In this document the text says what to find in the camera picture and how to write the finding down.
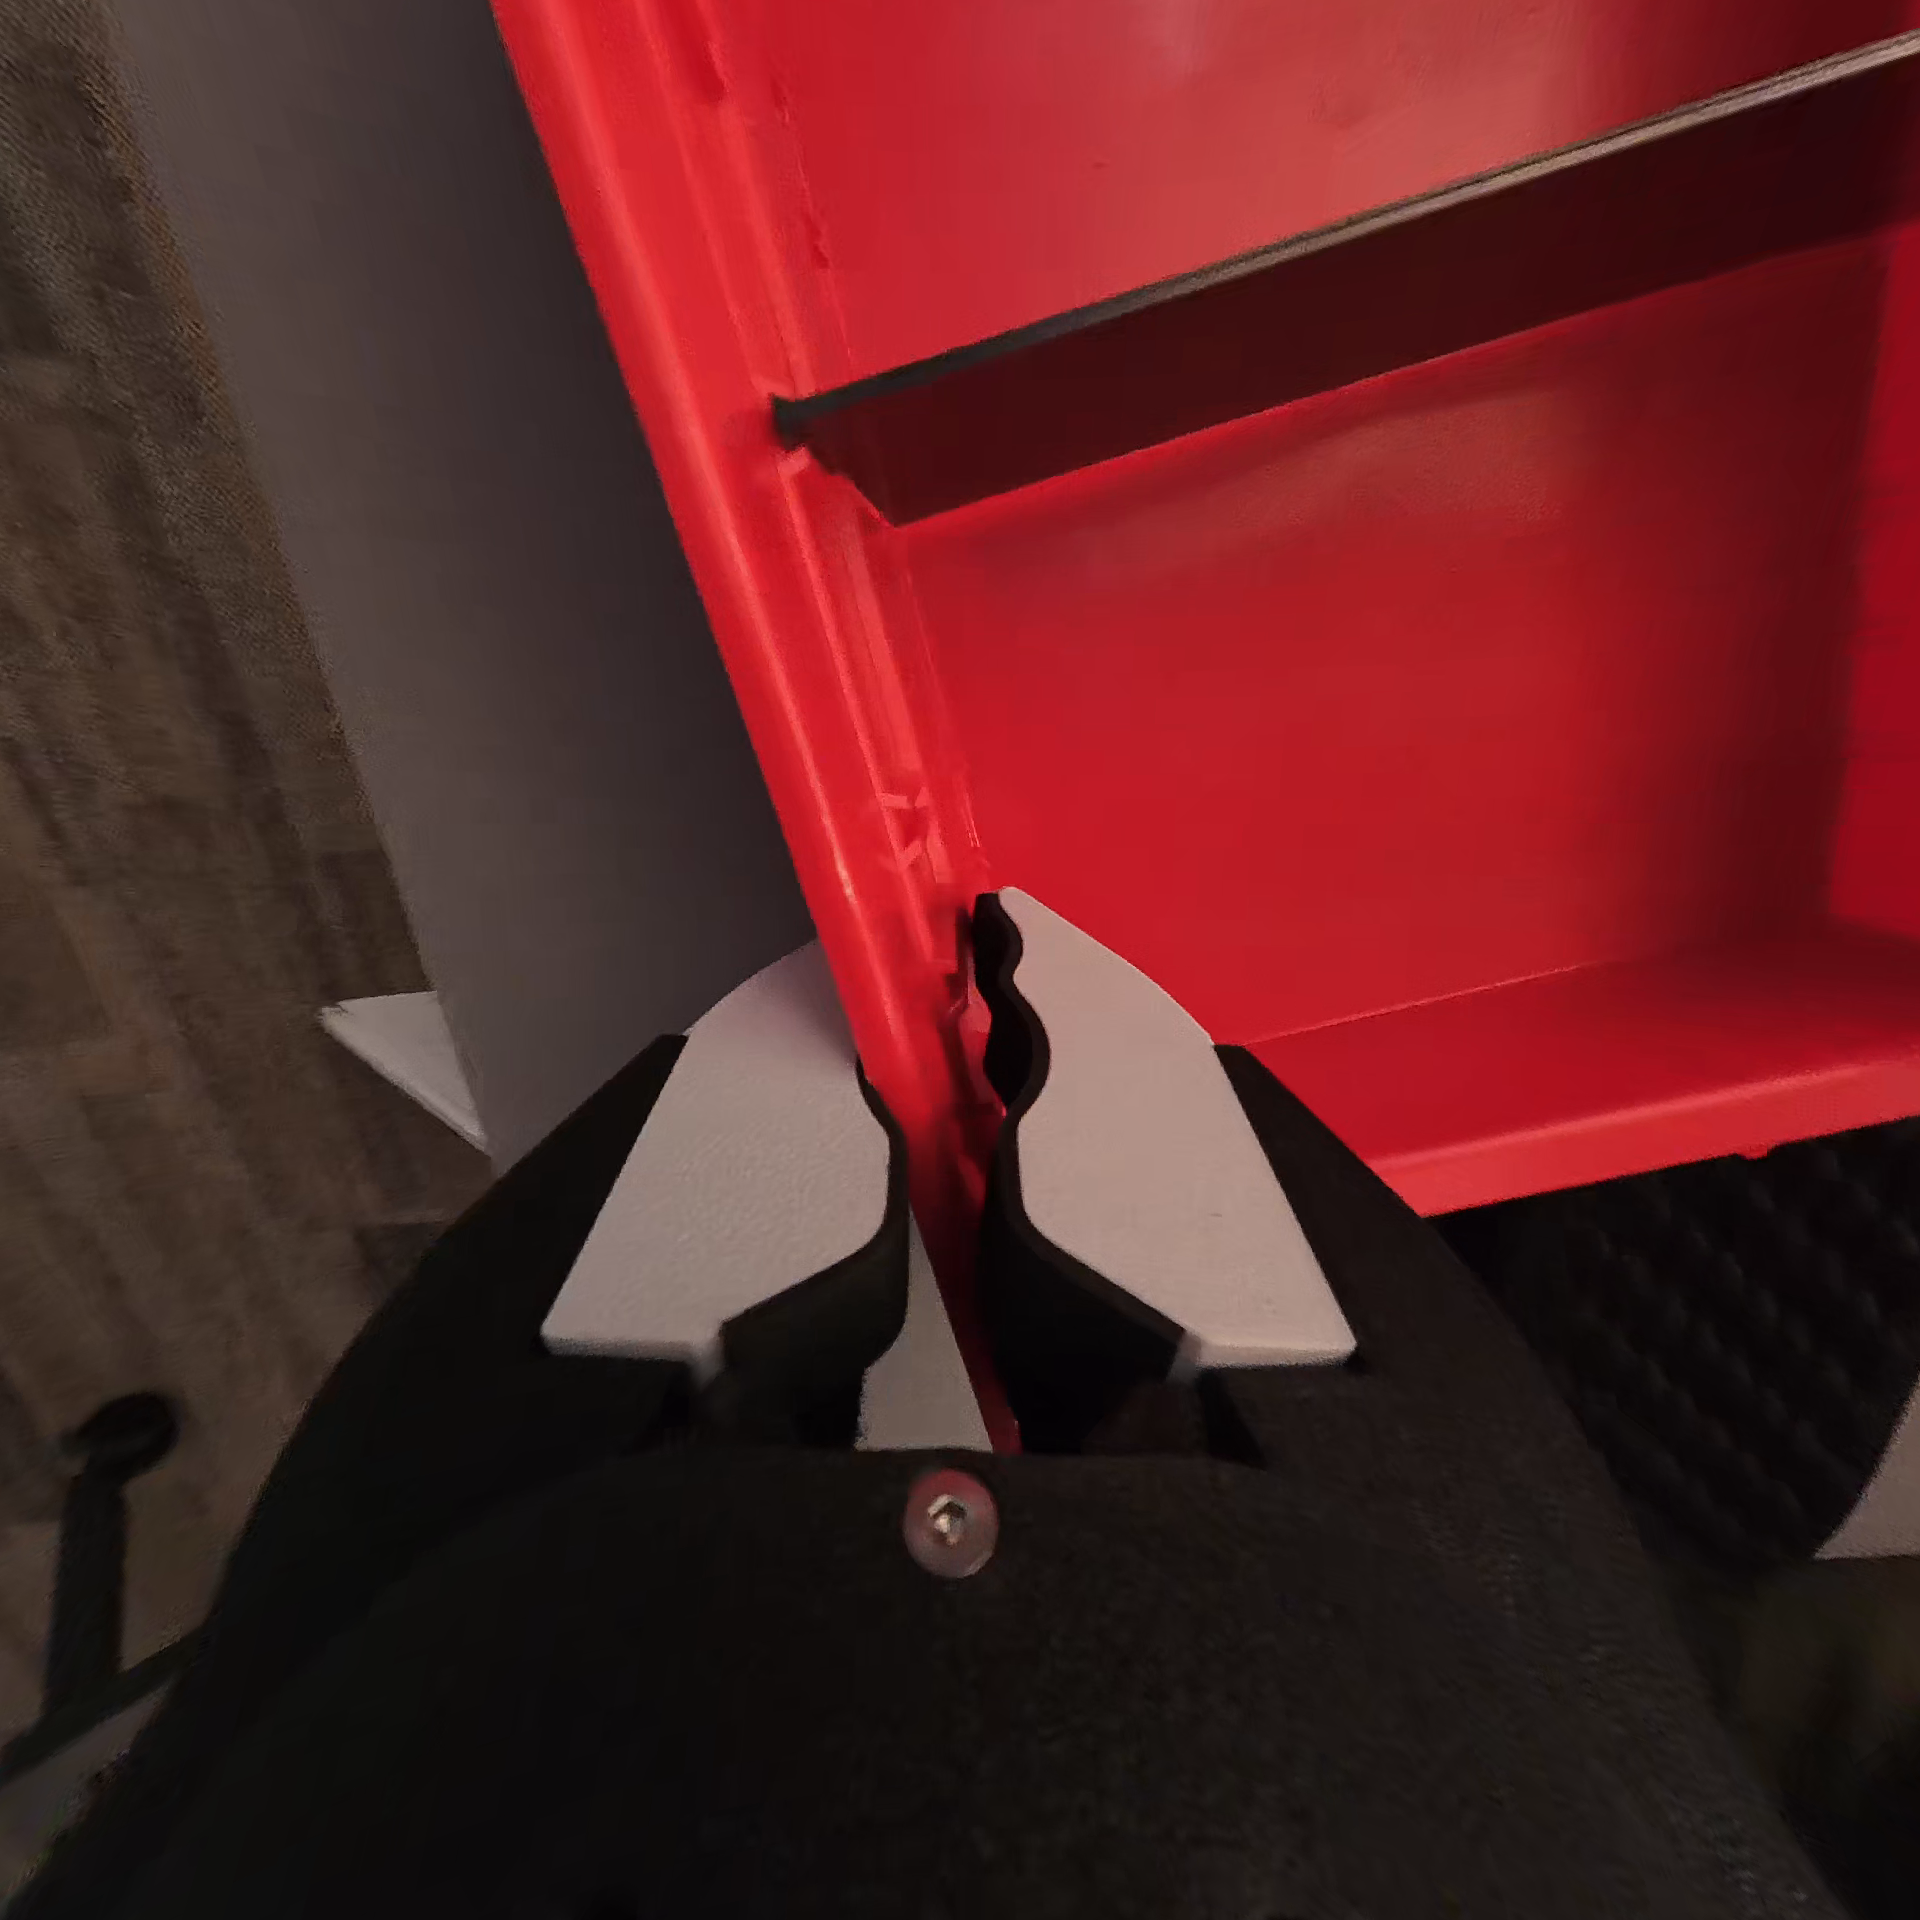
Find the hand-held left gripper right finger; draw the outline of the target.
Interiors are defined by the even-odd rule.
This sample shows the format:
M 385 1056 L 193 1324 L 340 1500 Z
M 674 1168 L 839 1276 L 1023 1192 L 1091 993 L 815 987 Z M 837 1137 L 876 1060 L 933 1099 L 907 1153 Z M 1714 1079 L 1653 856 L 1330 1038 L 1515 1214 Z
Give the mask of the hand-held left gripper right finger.
M 1175 1373 L 1340 1365 L 1356 1335 L 1201 1021 L 1015 886 L 972 915 L 1009 1225 Z

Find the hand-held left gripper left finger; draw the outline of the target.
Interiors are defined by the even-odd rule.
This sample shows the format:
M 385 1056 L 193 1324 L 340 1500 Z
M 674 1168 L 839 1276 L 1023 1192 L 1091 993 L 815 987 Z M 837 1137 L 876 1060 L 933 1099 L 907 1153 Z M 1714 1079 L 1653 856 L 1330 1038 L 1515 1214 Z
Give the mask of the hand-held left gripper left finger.
M 755 1310 L 887 1236 L 905 1190 L 821 944 L 722 997 L 655 1104 L 542 1321 L 551 1353 L 724 1363 Z

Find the red plastic bin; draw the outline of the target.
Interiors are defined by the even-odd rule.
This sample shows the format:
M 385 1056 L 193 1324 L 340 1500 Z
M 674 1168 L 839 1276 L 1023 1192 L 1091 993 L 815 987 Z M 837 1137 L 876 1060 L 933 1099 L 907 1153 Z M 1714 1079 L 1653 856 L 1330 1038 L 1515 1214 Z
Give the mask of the red plastic bin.
M 1915 222 L 914 524 L 803 398 L 1915 5 L 494 5 L 983 1380 L 1020 889 L 1446 1214 L 1915 1113 Z

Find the dark ribbed object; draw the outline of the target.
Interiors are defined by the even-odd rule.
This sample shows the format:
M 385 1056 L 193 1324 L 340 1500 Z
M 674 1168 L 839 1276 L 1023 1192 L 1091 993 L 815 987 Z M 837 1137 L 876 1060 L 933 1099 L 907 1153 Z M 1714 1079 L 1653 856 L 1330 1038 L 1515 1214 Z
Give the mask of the dark ribbed object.
M 1654 1552 L 1762 1573 L 1812 1558 L 1854 1515 L 1915 1389 L 1913 1117 L 1433 1227 Z

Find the black chair base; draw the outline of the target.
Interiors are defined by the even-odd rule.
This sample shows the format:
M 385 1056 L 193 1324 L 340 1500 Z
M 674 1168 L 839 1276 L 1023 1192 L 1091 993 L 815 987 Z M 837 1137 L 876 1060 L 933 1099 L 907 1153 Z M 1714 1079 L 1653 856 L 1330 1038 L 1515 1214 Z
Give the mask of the black chair base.
M 23 1782 L 130 1709 L 154 1704 L 197 1651 L 197 1635 L 185 1635 L 133 1667 L 123 1663 L 127 1488 L 174 1452 L 178 1433 L 178 1403 L 147 1389 L 109 1398 L 60 1440 L 69 1478 L 38 1715 L 4 1744 L 4 1788 Z

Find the black bin divider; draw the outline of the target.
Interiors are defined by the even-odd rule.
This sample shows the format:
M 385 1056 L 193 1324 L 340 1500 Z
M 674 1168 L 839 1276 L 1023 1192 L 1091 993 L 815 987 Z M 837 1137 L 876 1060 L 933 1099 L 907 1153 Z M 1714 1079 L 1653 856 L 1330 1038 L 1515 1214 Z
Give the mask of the black bin divider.
M 770 401 L 890 524 L 1915 222 L 1917 31 Z

